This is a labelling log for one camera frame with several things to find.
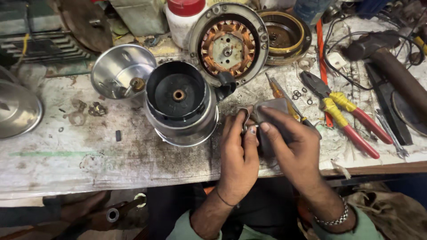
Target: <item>man's left hand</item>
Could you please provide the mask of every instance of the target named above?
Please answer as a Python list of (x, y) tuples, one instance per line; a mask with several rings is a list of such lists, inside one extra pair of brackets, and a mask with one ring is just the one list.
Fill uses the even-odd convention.
[(243, 140), (241, 137), (245, 117), (243, 110), (236, 117), (227, 116), (221, 139), (221, 178), (216, 190), (231, 205), (236, 205), (248, 194), (258, 178), (260, 166), (257, 128), (251, 126)]

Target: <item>white plastic bottle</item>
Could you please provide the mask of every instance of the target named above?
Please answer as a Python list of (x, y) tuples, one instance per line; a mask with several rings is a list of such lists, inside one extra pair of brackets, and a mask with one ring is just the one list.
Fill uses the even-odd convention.
[(207, 9), (206, 0), (167, 0), (166, 18), (176, 45), (188, 50), (191, 28)]

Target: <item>white electrical plug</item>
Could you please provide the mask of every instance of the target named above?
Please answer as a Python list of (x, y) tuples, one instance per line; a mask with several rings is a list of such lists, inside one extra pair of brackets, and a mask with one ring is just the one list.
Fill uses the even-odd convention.
[(347, 62), (344, 60), (344, 58), (337, 52), (329, 53), (327, 56), (329, 63), (336, 68), (338, 71), (340, 69), (343, 69), (345, 73), (348, 73), (348, 70), (345, 68), (345, 65), (347, 65)]

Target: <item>workbench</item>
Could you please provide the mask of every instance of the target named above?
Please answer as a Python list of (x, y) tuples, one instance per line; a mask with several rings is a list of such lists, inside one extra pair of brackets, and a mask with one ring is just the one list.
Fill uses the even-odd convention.
[[(337, 24), (331, 40), (348, 34), (349, 29), (355, 32), (393, 28), (381, 21), (349, 18)], [(115, 44), (132, 39), (127, 40), (125, 36)], [(349, 41), (347, 39), (341, 44), (347, 46)], [(313, 34), (312, 46), (306, 55), (310, 59), (317, 59), (316, 43), (316, 35)], [(188, 53), (179, 50), (167, 37), (150, 51), (158, 61), (188, 60)], [(363, 61), (349, 63), (347, 68), (351, 70), (353, 79), (369, 86)], [(405, 147), (410, 154), (405, 163), (397, 157), (393, 145), (386, 145), (371, 136), (348, 112), (342, 111), (356, 131), (380, 153), (380, 159), (362, 154), (337, 126), (328, 128), (324, 112), (319, 109), (319, 99), (310, 91), (301, 91), (301, 71), (296, 62), (280, 67), (264, 66), (254, 79), (218, 105), (220, 120), (212, 137), (200, 145), (182, 148), (169, 145), (157, 136), (143, 108), (129, 108), (117, 101), (99, 99), (89, 74), (45, 78), (45, 67), (23, 65), (19, 78), (43, 102), (44, 116), (32, 132), (0, 141), (0, 199), (217, 180), (220, 174), (219, 138), (224, 115), (235, 114), (238, 105), (273, 99), (264, 72), (275, 77), (289, 95), (294, 90), (302, 93), (294, 102), (323, 136), (319, 167), (324, 174), (339, 173), (332, 170), (338, 166), (355, 174), (387, 173), (389, 170), (393, 173), (427, 171), (427, 163), (422, 162), (427, 160), (427, 138), (411, 129), (414, 144)], [(413, 66), (410, 71), (427, 88), (427, 63)], [(317, 60), (310, 72), (320, 75)], [(373, 91), (360, 90), (331, 73), (328, 74), (328, 82), (332, 90), (346, 93), (352, 102), (375, 118), (374, 110), (378, 103)], [(108, 114), (93, 117), (87, 114), (86, 108), (84, 125), (74, 126), (63, 118), (63, 115), (76, 110), (71, 104), (73, 100), (81, 100), (88, 106), (100, 102), (108, 109)], [(116, 141), (116, 130), (121, 131), (120, 142)], [(280, 173), (276, 160), (261, 160), (260, 177)]]

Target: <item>green sleeve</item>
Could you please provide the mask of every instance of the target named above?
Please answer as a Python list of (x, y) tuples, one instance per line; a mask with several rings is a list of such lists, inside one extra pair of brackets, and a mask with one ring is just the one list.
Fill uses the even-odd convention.
[(369, 217), (357, 207), (353, 207), (353, 209), (357, 217), (357, 226), (353, 230), (342, 234), (333, 234), (313, 221), (314, 232), (321, 240), (383, 240)]
[[(222, 239), (222, 232), (219, 231), (217, 240)], [(190, 224), (190, 211), (186, 211), (175, 223), (175, 227), (166, 240), (203, 240), (195, 233)]]

